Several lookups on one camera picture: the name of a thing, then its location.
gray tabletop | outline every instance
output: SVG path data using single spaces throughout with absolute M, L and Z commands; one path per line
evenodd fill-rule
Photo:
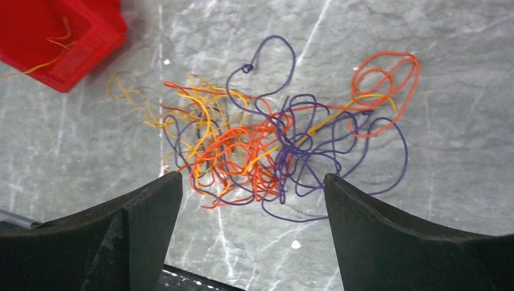
M 0 209 L 48 221 L 157 178 L 167 144 L 127 102 L 107 97 L 109 76 L 130 72 L 152 104 L 173 103 L 162 80 L 186 84 L 197 73 L 224 85 L 276 34 L 298 57 L 291 85 L 277 98 L 309 92 L 346 103 L 353 68 L 372 53 L 415 54 L 421 79 L 398 123 L 409 166 L 380 199 L 457 229 L 514 232 L 511 1 L 123 0 L 122 10 L 128 42 L 70 93 L 26 76 L 0 80 Z M 264 54 L 262 69 L 235 87 L 258 94 L 283 82 L 287 50 L 271 45 Z M 11 72 L 0 65 L 0 75 Z M 368 192 L 390 185 L 401 170 L 400 145 L 394 133 L 374 139 L 348 180 Z M 200 207 L 209 199 L 184 185 L 167 264 L 247 290 L 342 289 L 328 221 L 279 221 L 258 204 L 209 211 Z M 274 210 L 322 215 L 320 198 L 290 199 Z

white paint chip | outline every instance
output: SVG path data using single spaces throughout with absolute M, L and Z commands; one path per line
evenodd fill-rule
M 291 244 L 291 247 L 292 247 L 293 249 L 295 249 L 295 250 L 296 250 L 296 249 L 301 248 L 301 247 L 302 247 L 302 245 L 300 245 L 300 243 L 299 243 L 297 240 L 295 240 L 295 241 Z

red plastic container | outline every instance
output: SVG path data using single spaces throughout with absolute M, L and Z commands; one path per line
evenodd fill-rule
M 57 40 L 67 34 L 64 19 L 71 36 Z M 63 93 L 119 47 L 126 31 L 119 0 L 0 1 L 0 61 L 26 72 L 61 55 L 28 75 Z M 48 38 L 76 42 L 63 54 Z

scratched surface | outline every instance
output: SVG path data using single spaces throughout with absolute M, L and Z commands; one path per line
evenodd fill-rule
M 457 229 L 514 232 L 510 0 L 123 0 L 123 14 L 129 41 L 69 94 L 25 76 L 0 79 L 0 208 L 48 221 L 155 179 L 167 147 L 127 102 L 108 99 L 108 77 L 132 72 L 153 104 L 173 102 L 161 80 L 183 84 L 194 72 L 223 85 L 261 39 L 278 34 L 298 55 L 284 94 L 335 104 L 349 100 L 352 68 L 366 57 L 413 52 L 422 78 L 399 122 L 409 168 L 381 199 Z M 284 80 L 283 47 L 267 48 L 261 62 L 235 85 L 258 94 Z M 11 72 L 0 65 L 0 74 Z M 387 187 L 401 166 L 398 142 L 392 133 L 374 139 L 349 181 L 365 191 Z M 168 264 L 247 290 L 342 289 L 327 221 L 277 221 L 258 205 L 199 208 L 207 202 L 185 187 Z M 319 194 L 288 203 L 275 211 L 325 213 Z

purple string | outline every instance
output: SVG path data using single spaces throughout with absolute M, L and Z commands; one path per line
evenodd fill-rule
M 237 73 L 243 72 L 244 74 L 248 74 L 257 66 L 256 65 L 257 59 L 261 53 L 262 48 L 266 45 L 267 42 L 269 42 L 272 39 L 278 39 L 278 40 L 282 41 L 291 52 L 292 61 L 291 61 L 291 68 L 289 71 L 289 75 L 287 76 L 286 81 L 278 89 L 257 96 L 257 98 L 254 101 L 254 106 L 255 106 L 256 110 L 246 109 L 243 106 L 239 105 L 236 102 L 236 99 L 231 95 L 230 82 Z M 309 135 L 308 130 L 313 127 L 314 121 L 316 119 L 316 114 L 318 114 L 319 109 L 324 109 L 323 111 L 326 110 L 327 115 L 330 114 L 330 109 L 326 105 L 317 102 L 316 97 L 314 95 L 305 93 L 305 94 L 295 95 L 291 98 L 289 96 L 287 96 L 285 101 L 282 104 L 280 113 L 275 116 L 270 116 L 270 114 L 261 110 L 258 105 L 258 102 L 261 98 L 264 98 L 266 96 L 272 96 L 272 95 L 279 93 L 291 82 L 294 71 L 295 71 L 295 66 L 296 66 L 296 53 L 295 53 L 293 47 L 281 36 L 271 35 L 271 36 L 265 38 L 261 42 L 261 44 L 257 48 L 256 52 L 254 53 L 253 58 L 250 61 L 250 63 L 244 64 L 243 66 L 241 66 L 240 68 L 238 68 L 237 70 L 235 70 L 234 72 L 232 72 L 229 75 L 229 77 L 227 78 L 227 81 L 225 83 L 225 89 L 226 89 L 227 94 L 228 94 L 230 100 L 232 101 L 232 103 L 234 103 L 234 105 L 237 106 L 239 109 L 241 109 L 245 112 L 251 113 L 251 114 L 262 116 L 265 119 L 267 119 L 270 122 L 270 124 L 275 128 L 275 133 L 276 133 L 278 142 L 280 142 L 280 144 L 281 144 L 281 148 L 277 153 L 277 156 L 275 159 L 275 164 L 272 169 L 273 177 L 277 181 L 279 181 L 278 182 L 278 184 L 279 184 L 278 194 L 276 196 L 273 196 L 272 198 L 265 198 L 267 193 L 261 195 L 261 198 L 262 198 L 261 208 L 268 215 L 270 215 L 274 218 L 284 220 L 284 221 L 309 222 L 309 221 L 316 221 L 316 220 L 320 220 L 320 219 L 327 219 L 328 216 L 319 216 L 319 217 L 308 218 L 308 219 L 303 219 L 303 220 L 290 219 L 290 218 L 285 218 L 285 217 L 273 214 L 271 211 L 269 211 L 266 208 L 265 204 L 273 203 L 276 200 L 278 200 L 278 202 L 280 204 L 285 204 L 285 202 L 286 202 L 285 185 L 287 184 L 288 181 L 294 183 L 294 185 L 295 185 L 294 193 L 298 197 L 305 197 L 316 190 L 323 189 L 324 185 L 323 185 L 322 177 L 319 177 L 316 174 L 316 172 L 314 171 L 313 167 L 310 165 L 310 161 L 313 160 L 313 158 L 315 158 L 315 157 L 317 157 L 318 159 L 323 158 L 323 160 L 326 160 L 326 159 L 330 160 L 330 162 L 333 164 L 333 168 L 335 169 L 336 175 L 338 175 L 342 178 L 346 178 L 351 173 L 353 173 L 357 169 L 358 166 L 360 166 L 362 164 L 362 162 L 365 159 L 367 152 L 369 150 L 370 138 L 365 138 L 364 139 L 364 149 L 362 151 L 361 157 L 359 158 L 359 160 L 357 162 L 355 162 L 351 167 L 349 167 L 349 169 L 346 172 L 343 172 L 343 165 L 341 164 L 341 162 L 338 161 L 338 157 L 341 155 L 349 154 L 350 152 L 354 151 L 354 149 L 358 143 L 358 140 L 361 139 L 355 135 L 359 134 L 359 132 L 361 130 L 364 130 L 365 127 L 367 127 L 367 133 L 368 134 L 371 133 L 373 126 L 380 120 L 386 120 L 386 121 L 390 121 L 390 122 L 392 122 L 392 120 L 390 118 L 386 118 L 386 117 L 377 117 L 377 118 L 373 119 L 373 121 L 370 122 L 372 115 L 375 113 L 373 110 L 364 111 L 364 112 L 355 112 L 355 113 L 345 111 L 342 114 L 338 115 L 336 118 L 334 118 L 334 120 L 328 122 L 323 127 L 321 127 L 320 129 L 317 130 L 318 133 L 328 130 L 330 132 L 330 139 L 328 139 L 326 141 L 322 141 L 318 145 L 315 146 L 313 137 Z M 305 126 L 304 130 L 300 130 L 297 125 L 297 123 L 299 124 L 299 122 L 296 122 L 298 117 L 295 114 L 294 109 L 295 109 L 295 107 L 306 106 L 306 105 L 312 106 L 312 111 L 311 111 L 311 115 L 308 117 L 308 119 L 305 119 L 305 118 L 303 119 L 303 120 L 308 120 L 307 126 Z M 359 116 L 364 117 L 364 120 L 362 122 L 358 122 L 357 118 Z M 287 124 L 287 121 L 285 120 L 286 117 L 289 117 L 291 119 L 289 122 L 292 122 L 292 127 L 289 131 L 285 130 L 285 127 Z M 184 164 L 187 163 L 184 155 L 182 154 L 181 136 L 189 128 L 189 126 L 194 124 L 194 122 L 191 122 L 191 123 L 187 124 L 183 129 L 180 129 L 180 127 L 178 125 L 178 120 L 174 116 L 167 115 L 164 118 L 164 121 L 167 118 L 171 118 L 175 121 L 175 127 L 176 127 L 176 132 L 177 132 L 176 141 L 175 142 L 171 141 L 166 130 L 164 131 L 164 134 L 165 134 L 166 140 L 168 141 L 168 143 L 170 144 L 172 149 L 175 152 L 178 152 L 178 154 L 175 155 L 175 164 L 177 167 L 180 167 L 179 159 L 181 159 Z M 350 120 L 350 122 L 353 123 L 353 131 L 347 132 L 343 135 L 340 132 L 338 133 L 338 131 L 336 129 L 336 125 L 340 124 L 341 122 L 346 123 L 346 122 L 348 122 L 348 120 Z M 406 142 L 405 136 L 403 135 L 403 133 L 400 130 L 400 128 L 398 127 L 398 125 L 393 124 L 393 126 L 396 129 L 396 131 L 398 132 L 398 135 L 400 136 L 402 143 L 404 145 L 405 158 L 404 158 L 404 164 L 402 167 L 401 174 L 399 175 L 398 179 L 388 188 L 378 191 L 378 192 L 369 193 L 369 195 L 378 195 L 378 194 L 385 193 L 385 192 L 391 190 L 392 188 L 396 187 L 399 184 L 399 182 L 403 179 L 403 177 L 405 175 L 405 172 L 407 169 L 407 161 L 408 161 L 407 142 Z M 347 150 L 337 150 L 336 149 L 337 143 L 340 143 L 346 139 L 351 140 L 350 147 Z M 288 169 L 288 165 L 289 165 L 291 158 L 293 159 L 292 168 Z M 222 156 L 221 159 L 223 161 L 226 161 L 226 158 L 224 156 Z M 189 166 L 187 167 L 187 170 L 189 171 L 189 173 L 191 173 L 191 171 L 192 171 L 191 167 L 189 167 Z M 312 175 L 315 180 L 315 183 L 312 185 L 307 185 L 307 184 L 302 183 L 300 181 L 300 179 L 304 175 L 304 173 L 309 173 L 310 175 Z M 229 178 L 240 189 L 242 189 L 245 192 L 253 194 L 252 189 L 248 189 L 248 188 L 240 185 L 239 183 L 237 183 L 237 181 L 235 181 L 234 177 L 230 176 Z M 193 188 L 196 191 L 199 191 L 201 193 L 209 195 L 209 196 L 213 197 L 214 199 L 216 199 L 217 201 L 221 201 L 228 205 L 243 206 L 243 205 L 250 204 L 251 202 L 253 202 L 255 200 L 254 195 L 252 195 L 251 199 L 249 199 L 248 201 L 245 201 L 245 202 L 241 202 L 241 203 L 233 203 L 230 201 L 226 201 L 222 198 L 217 197 L 212 192 L 197 188 L 195 186 L 196 180 L 194 180 L 193 177 L 192 177 L 192 179 L 193 179 L 193 181 L 192 181 Z M 307 191 L 305 193 L 301 193 L 300 192 L 301 189 L 304 189 L 304 190 L 306 189 Z

